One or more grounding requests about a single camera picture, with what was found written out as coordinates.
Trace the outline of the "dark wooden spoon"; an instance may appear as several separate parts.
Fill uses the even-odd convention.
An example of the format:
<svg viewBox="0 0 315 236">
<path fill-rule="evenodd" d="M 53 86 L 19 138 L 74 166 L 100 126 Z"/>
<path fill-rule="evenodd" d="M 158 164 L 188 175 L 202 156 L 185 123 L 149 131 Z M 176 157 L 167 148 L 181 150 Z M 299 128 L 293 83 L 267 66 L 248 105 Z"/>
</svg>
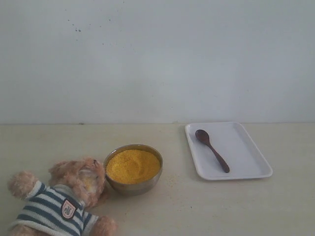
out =
<svg viewBox="0 0 315 236">
<path fill-rule="evenodd" d="M 197 138 L 198 141 L 200 141 L 201 143 L 203 143 L 204 145 L 206 145 L 214 154 L 214 156 L 216 157 L 218 163 L 220 164 L 222 170 L 225 173 L 229 173 L 230 172 L 230 167 L 229 165 L 226 163 L 226 161 L 222 158 L 222 156 L 214 149 L 214 147 L 211 145 L 210 143 L 210 136 L 209 134 L 202 129 L 198 129 L 195 132 L 195 136 Z"/>
</svg>

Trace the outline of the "tan teddy bear striped sweater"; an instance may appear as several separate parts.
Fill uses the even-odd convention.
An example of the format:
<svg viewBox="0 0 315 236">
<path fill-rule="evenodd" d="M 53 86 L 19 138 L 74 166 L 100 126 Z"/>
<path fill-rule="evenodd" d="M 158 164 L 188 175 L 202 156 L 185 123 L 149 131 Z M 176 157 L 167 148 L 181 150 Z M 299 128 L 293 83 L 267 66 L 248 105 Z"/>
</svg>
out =
<svg viewBox="0 0 315 236">
<path fill-rule="evenodd" d="M 103 165 L 92 157 L 62 161 L 49 169 L 49 184 L 21 171 L 7 182 L 25 206 L 11 223 L 10 236 L 112 236 L 116 222 L 90 209 L 108 198 Z"/>
</svg>

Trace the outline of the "steel bowl of yellow millet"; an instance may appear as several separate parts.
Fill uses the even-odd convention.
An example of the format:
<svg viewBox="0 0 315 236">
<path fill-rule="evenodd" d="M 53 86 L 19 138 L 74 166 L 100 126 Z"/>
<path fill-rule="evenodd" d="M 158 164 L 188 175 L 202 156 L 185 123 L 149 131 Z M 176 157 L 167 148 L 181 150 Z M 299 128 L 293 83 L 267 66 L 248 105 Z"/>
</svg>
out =
<svg viewBox="0 0 315 236">
<path fill-rule="evenodd" d="M 104 160 L 107 182 L 125 196 L 142 195 L 152 190 L 159 181 L 162 168 L 161 154 L 143 144 L 119 147 Z"/>
</svg>

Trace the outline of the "white rectangular plastic tray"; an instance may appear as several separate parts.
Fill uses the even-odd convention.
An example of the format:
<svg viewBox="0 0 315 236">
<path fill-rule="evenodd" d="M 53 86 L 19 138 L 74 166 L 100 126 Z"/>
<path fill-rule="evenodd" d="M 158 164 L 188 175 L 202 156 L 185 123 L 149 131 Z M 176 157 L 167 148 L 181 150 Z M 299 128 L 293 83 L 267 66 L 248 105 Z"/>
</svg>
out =
<svg viewBox="0 0 315 236">
<path fill-rule="evenodd" d="M 210 143 L 230 168 L 225 173 L 213 152 L 198 141 L 195 132 L 206 131 Z M 267 178 L 273 170 L 244 126 L 237 122 L 191 123 L 186 137 L 198 175 L 204 180 L 241 180 Z"/>
</svg>

